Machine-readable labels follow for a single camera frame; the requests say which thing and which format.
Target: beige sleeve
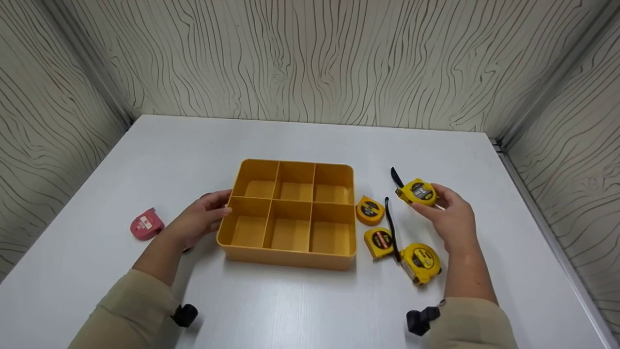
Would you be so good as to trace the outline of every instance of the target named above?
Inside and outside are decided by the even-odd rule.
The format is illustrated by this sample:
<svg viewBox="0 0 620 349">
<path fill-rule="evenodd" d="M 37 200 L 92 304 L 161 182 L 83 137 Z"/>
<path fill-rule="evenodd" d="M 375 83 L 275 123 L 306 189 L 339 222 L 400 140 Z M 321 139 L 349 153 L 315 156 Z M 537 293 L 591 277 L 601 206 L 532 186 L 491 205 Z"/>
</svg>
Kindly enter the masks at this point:
<svg viewBox="0 0 620 349">
<path fill-rule="evenodd" d="M 97 304 L 69 349 L 149 348 L 164 319 L 178 306 L 170 287 L 129 270 Z"/>
<path fill-rule="evenodd" d="M 475 298 L 449 297 L 428 331 L 430 348 L 517 348 L 510 321 L 496 304 Z"/>
</svg>

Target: yellow organizer tray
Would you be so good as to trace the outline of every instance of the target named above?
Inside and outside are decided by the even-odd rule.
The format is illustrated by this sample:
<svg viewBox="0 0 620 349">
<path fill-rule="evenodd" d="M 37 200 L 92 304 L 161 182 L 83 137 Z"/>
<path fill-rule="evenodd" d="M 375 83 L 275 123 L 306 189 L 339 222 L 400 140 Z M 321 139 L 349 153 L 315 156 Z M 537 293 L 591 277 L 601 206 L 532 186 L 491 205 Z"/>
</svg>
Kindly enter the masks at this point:
<svg viewBox="0 0 620 349">
<path fill-rule="evenodd" d="M 245 160 L 218 244 L 231 260 L 348 270 L 357 250 L 353 198 L 350 166 Z"/>
</svg>

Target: tape measure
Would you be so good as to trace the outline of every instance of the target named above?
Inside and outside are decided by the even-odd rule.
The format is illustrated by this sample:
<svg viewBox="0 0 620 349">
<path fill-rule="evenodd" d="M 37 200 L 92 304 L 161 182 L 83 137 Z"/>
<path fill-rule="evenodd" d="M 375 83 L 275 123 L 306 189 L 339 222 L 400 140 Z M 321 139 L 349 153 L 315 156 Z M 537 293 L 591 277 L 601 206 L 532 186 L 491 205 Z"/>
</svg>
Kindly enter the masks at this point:
<svg viewBox="0 0 620 349">
<path fill-rule="evenodd" d="M 383 219 L 385 208 L 368 196 L 362 196 L 355 207 L 355 214 L 360 222 L 366 225 L 377 225 Z"/>
<path fill-rule="evenodd" d="M 364 233 L 364 242 L 374 260 L 394 254 L 394 237 L 385 228 L 374 228 Z"/>
<path fill-rule="evenodd" d="M 412 243 L 401 251 L 401 266 L 416 286 L 422 286 L 441 274 L 437 253 L 423 243 Z"/>
<path fill-rule="evenodd" d="M 437 202 L 437 192 L 430 183 L 427 183 L 420 178 L 416 178 L 413 181 L 403 185 L 401 178 L 396 173 L 396 170 L 392 167 L 390 171 L 392 179 L 398 187 L 396 189 L 396 195 L 408 204 L 413 202 L 419 202 L 426 206 L 435 205 Z"/>
</svg>

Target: table surface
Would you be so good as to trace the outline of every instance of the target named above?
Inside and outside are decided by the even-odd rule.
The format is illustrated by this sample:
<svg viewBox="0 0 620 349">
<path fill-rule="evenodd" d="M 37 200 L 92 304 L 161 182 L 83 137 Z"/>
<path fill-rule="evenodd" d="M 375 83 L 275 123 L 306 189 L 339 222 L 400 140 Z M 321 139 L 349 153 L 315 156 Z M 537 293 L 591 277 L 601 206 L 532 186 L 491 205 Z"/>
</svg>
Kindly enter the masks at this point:
<svg viewBox="0 0 620 349">
<path fill-rule="evenodd" d="M 426 243 L 444 266 L 443 244 L 398 201 L 389 169 L 453 188 L 474 208 L 519 346 L 603 347 L 485 134 L 171 116 L 140 117 L 0 285 L 2 346 L 66 348 L 146 247 L 130 222 L 150 207 L 170 222 L 201 194 L 230 188 L 246 158 L 351 165 L 355 202 L 389 195 L 400 245 Z M 362 239 L 369 228 L 356 229 L 346 272 L 229 261 L 214 234 L 204 239 L 183 257 L 173 287 L 200 316 L 183 332 L 168 322 L 158 345 L 423 347 L 405 313 L 437 304 L 446 273 L 416 289 L 393 260 L 373 262 Z"/>
</svg>

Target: wavy line pattern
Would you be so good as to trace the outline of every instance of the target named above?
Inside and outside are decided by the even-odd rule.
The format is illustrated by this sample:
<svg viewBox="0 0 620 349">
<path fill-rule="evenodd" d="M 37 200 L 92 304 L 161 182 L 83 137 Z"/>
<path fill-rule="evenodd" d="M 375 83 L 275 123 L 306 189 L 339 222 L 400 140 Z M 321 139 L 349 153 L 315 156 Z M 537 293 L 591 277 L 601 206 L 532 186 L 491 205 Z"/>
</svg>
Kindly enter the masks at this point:
<svg viewBox="0 0 620 349">
<path fill-rule="evenodd" d="M 487 132 L 597 0 L 68 0 L 140 114 Z"/>
<path fill-rule="evenodd" d="M 124 133 L 31 0 L 0 0 L 0 281 Z"/>
<path fill-rule="evenodd" d="M 509 156 L 620 342 L 620 23 Z"/>
</svg>

